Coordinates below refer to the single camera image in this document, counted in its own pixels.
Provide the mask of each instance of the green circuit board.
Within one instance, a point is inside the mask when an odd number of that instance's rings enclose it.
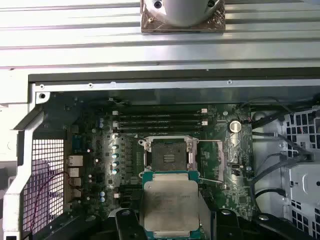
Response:
[[[195,159],[201,185],[218,208],[229,208],[250,220],[254,212],[248,183],[254,174],[252,130],[249,124],[243,124],[239,133],[228,130],[230,122],[249,117],[248,109],[235,104],[88,108],[75,123],[79,131],[72,137],[73,153],[91,150],[90,160],[83,166],[78,207],[102,218],[118,207],[130,207],[132,194],[142,189],[139,173],[145,168],[145,150],[139,140],[164,136],[157,143],[175,144],[165,136],[191,136],[199,140]],[[115,160],[119,173],[113,175],[111,163]]]

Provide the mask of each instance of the ventilation grille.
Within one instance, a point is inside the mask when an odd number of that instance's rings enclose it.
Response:
[[[301,147],[320,150],[320,119],[315,119],[313,111],[290,114],[289,121],[286,122],[286,135],[289,140],[297,143],[297,137],[306,135],[305,141],[300,141]],[[288,146],[288,157],[292,158],[298,152]]]
[[[64,140],[33,140],[32,175],[23,192],[24,231],[29,231],[33,225],[33,233],[36,233],[63,213],[64,175],[59,174],[50,180],[63,171]]]
[[[291,205],[294,206],[295,208],[301,210],[301,202],[292,200],[292,201],[291,201]]]
[[[301,231],[309,234],[309,220],[299,212],[292,210],[292,223]]]
[[[312,223],[313,238],[320,240],[320,210],[314,209],[315,222]]]

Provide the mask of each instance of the cylindrical capacitor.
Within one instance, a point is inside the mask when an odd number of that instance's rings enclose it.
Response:
[[[113,163],[112,163],[112,167],[117,167],[119,165],[119,162],[118,161],[114,161]]]
[[[113,150],[116,150],[116,149],[118,149],[118,148],[119,148],[119,145],[117,145],[117,144],[112,145],[112,146],[111,146],[111,148],[112,148]]]
[[[114,153],[114,154],[111,155],[111,157],[112,157],[113,159],[117,159],[117,158],[119,157],[119,154],[118,154],[118,153]]]
[[[233,134],[240,133],[241,129],[242,129],[242,125],[237,120],[234,120],[228,124],[228,130],[230,133],[233,133]]]
[[[112,170],[112,174],[113,174],[113,175],[116,175],[118,172],[119,172],[119,169],[118,169],[118,168]]]

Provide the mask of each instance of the red wire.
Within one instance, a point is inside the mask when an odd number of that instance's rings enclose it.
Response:
[[[38,211],[38,201],[39,201],[39,196],[40,196],[41,191],[43,190],[43,188],[44,188],[48,183],[50,183],[50,181],[51,181],[52,179],[54,179],[56,176],[58,176],[58,175],[60,175],[60,174],[67,174],[67,176],[69,177],[69,173],[67,173],[66,171],[58,172],[58,173],[56,173],[55,175],[51,176],[51,177],[41,186],[41,188],[39,189],[38,194],[36,195],[35,203],[34,203],[34,213],[33,213],[33,216],[32,216],[32,222],[31,222],[31,225],[30,225],[30,231],[32,231],[32,230],[34,229],[35,220],[36,220],[36,214],[37,214],[37,211]]]

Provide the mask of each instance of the screw hole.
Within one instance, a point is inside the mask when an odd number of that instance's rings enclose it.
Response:
[[[208,7],[209,8],[213,8],[214,6],[215,6],[215,1],[213,1],[213,0],[209,0],[209,2],[208,2]]]
[[[122,216],[129,216],[130,215],[130,211],[126,210],[123,213],[121,213]]]
[[[162,7],[162,3],[161,3],[160,1],[156,1],[156,2],[154,3],[154,7],[155,7],[156,9],[160,9],[160,8]]]

